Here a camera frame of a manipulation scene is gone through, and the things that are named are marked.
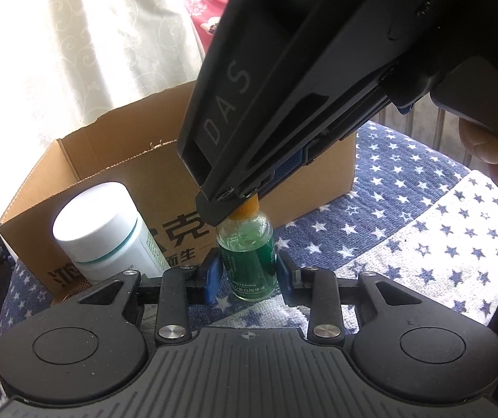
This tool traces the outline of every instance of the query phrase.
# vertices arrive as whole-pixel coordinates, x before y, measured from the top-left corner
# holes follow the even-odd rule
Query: pink fabric
[[[207,52],[228,0],[183,0],[183,2],[195,24],[204,51]]]

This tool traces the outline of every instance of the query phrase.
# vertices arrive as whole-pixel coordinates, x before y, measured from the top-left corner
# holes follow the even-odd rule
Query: white lid
[[[137,207],[123,184],[95,185],[73,198],[53,222],[53,237],[73,261],[94,261],[135,227]]]

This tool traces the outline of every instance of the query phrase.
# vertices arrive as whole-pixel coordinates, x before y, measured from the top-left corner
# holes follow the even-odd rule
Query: white plastic jar
[[[53,237],[92,284],[124,270],[148,278],[169,265],[123,184],[106,182],[85,190],[61,209]]]

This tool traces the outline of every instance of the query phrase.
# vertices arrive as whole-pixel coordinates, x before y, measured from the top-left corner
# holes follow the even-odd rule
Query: grooved black surface
[[[203,328],[163,346],[116,394],[84,406],[36,408],[11,401],[0,418],[431,418],[498,417],[485,398],[453,407],[400,402],[366,384],[333,347],[296,329]]]

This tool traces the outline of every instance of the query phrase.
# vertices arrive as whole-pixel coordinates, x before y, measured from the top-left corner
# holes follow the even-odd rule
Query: cardboard box
[[[56,296],[82,278],[52,235],[60,210],[106,181],[124,184],[171,266],[201,262],[215,229],[195,209],[197,184],[176,153],[194,83],[116,108],[54,141],[21,185],[0,220],[0,234]],[[355,138],[333,145],[262,199],[275,227],[350,190]]]

